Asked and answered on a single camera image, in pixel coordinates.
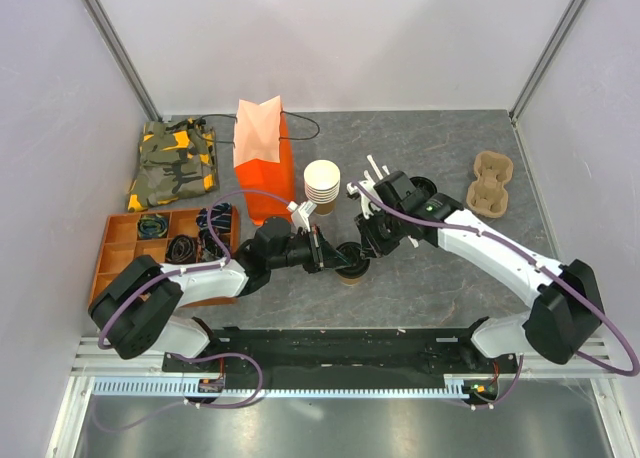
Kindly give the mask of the brown paper coffee cup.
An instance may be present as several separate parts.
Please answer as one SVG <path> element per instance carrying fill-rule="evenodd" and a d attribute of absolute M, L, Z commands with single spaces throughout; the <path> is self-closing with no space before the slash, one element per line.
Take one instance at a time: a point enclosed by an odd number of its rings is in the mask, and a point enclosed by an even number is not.
<path fill-rule="evenodd" d="M 344 269 L 337 270 L 336 273 L 343 284 L 348 286 L 353 286 L 362 281 L 363 277 L 366 275 L 366 270 L 353 271 L 353 270 L 347 270 L 346 268 L 344 268 Z"/>

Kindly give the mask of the black coffee cup lid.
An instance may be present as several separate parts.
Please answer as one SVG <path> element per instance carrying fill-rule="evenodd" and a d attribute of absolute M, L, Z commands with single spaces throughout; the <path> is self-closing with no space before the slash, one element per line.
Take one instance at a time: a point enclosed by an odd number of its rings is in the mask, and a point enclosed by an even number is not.
<path fill-rule="evenodd" d="M 370 260 L 367 258 L 363 258 L 361 255 L 361 245 L 356 242 L 345 242 L 347 245 L 345 246 L 344 253 L 350 258 L 350 266 L 347 267 L 347 270 L 366 270 L 368 271 L 370 267 Z"/>

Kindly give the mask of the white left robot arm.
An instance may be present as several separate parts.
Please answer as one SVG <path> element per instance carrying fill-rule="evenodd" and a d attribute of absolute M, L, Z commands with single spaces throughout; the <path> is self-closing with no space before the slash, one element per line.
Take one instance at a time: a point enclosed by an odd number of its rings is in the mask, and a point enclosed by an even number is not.
<path fill-rule="evenodd" d="M 175 317 L 176 309 L 252 294 L 276 269 L 300 266 L 313 274 L 354 264 L 317 226 L 293 232 L 287 220 L 272 217 L 229 261 L 179 266 L 149 255 L 135 258 L 93 300 L 88 313 L 101 331 L 101 347 L 114 349 L 122 359 L 156 349 L 180 353 L 196 370 L 208 371 L 218 363 L 218 345 L 201 325 Z"/>

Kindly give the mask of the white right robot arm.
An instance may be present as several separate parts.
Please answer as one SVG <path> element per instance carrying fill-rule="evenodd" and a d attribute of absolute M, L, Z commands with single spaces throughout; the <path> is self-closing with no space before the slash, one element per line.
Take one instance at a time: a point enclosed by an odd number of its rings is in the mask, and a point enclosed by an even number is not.
<path fill-rule="evenodd" d="M 389 255 L 403 238 L 425 241 L 457 255 L 510 289 L 526 311 L 481 318 L 458 346 L 467 370 L 483 370 L 508 353 L 535 352 L 564 365 L 602 323 L 602 299 L 593 269 L 579 259 L 563 264 L 535 253 L 479 220 L 435 185 L 417 187 L 402 171 L 351 182 L 347 194 L 361 202 L 356 219 L 363 249 Z"/>

